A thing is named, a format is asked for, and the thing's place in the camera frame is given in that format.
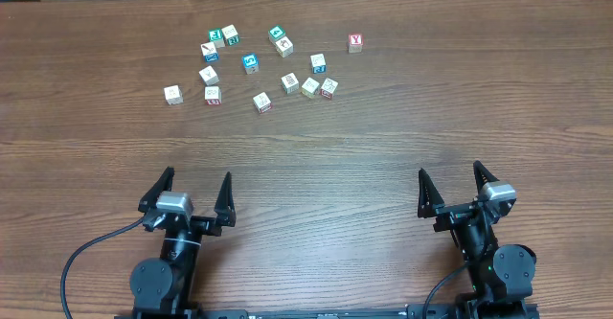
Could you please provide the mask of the pineapple picture wooden block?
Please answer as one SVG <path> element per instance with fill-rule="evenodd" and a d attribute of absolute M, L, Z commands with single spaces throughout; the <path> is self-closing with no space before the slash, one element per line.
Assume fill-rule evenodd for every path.
<path fill-rule="evenodd" d="M 298 90 L 300 84 L 294 73 L 289 73 L 281 77 L 281 83 L 286 94 L 293 93 Z"/>

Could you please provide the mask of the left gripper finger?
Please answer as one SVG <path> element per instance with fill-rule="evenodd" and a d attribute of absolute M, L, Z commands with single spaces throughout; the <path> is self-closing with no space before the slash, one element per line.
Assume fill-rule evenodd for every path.
<path fill-rule="evenodd" d="M 171 190 L 173 177 L 174 168 L 166 167 L 166 169 L 160 175 L 159 179 L 139 200 L 138 211 L 143 214 L 146 214 L 150 209 L 155 208 L 157 200 L 162 194 L 162 192 Z"/>
<path fill-rule="evenodd" d="M 216 224 L 219 226 L 234 227 L 237 215 L 232 192 L 232 174 L 228 171 L 221 184 L 217 196 L 216 205 Z"/>

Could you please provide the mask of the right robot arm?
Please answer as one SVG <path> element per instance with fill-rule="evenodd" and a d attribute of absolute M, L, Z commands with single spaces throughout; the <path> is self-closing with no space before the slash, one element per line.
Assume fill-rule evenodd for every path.
<path fill-rule="evenodd" d="M 468 273 L 470 293 L 445 307 L 447 318 L 537 318 L 536 305 L 526 299 L 533 294 L 537 257 L 522 244 L 499 245 L 493 225 L 513 208 L 517 195 L 507 181 L 494 176 L 480 161 L 473 163 L 477 188 L 464 204 L 447 206 L 426 170 L 419 170 L 418 217 L 435 219 L 436 232 L 448 231 L 462 253 L 463 264 L 441 279 L 427 295 L 420 316 L 433 309 L 436 293 L 462 272 Z"/>

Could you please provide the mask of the wooden block red bottom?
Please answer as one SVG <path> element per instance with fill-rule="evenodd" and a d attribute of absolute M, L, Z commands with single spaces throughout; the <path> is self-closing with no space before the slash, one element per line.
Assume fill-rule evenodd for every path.
<path fill-rule="evenodd" d="M 253 103 L 260 114 L 272 108 L 272 102 L 265 92 L 261 92 L 253 98 Z"/>

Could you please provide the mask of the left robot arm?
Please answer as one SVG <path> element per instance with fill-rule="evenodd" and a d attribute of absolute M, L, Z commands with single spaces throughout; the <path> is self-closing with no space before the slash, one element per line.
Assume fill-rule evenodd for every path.
<path fill-rule="evenodd" d="M 191 300 L 202 239 L 219 237 L 236 224 L 231 173 L 221 184 L 214 217 L 196 215 L 191 196 L 171 189 L 173 177 L 174 168 L 166 168 L 138 204 L 145 230 L 165 236 L 160 255 L 139 262 L 130 275 L 132 318 L 203 318 L 201 305 Z"/>

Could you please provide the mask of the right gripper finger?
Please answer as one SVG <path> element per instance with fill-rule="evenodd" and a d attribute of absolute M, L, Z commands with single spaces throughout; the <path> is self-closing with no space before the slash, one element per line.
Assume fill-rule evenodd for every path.
<path fill-rule="evenodd" d="M 419 188 L 418 217 L 436 216 L 437 211 L 444 207 L 444 201 L 425 169 L 419 170 Z"/>
<path fill-rule="evenodd" d="M 480 197 L 494 197 L 495 188 L 498 185 L 499 179 L 479 160 L 473 163 L 473 172 L 478 195 Z"/>

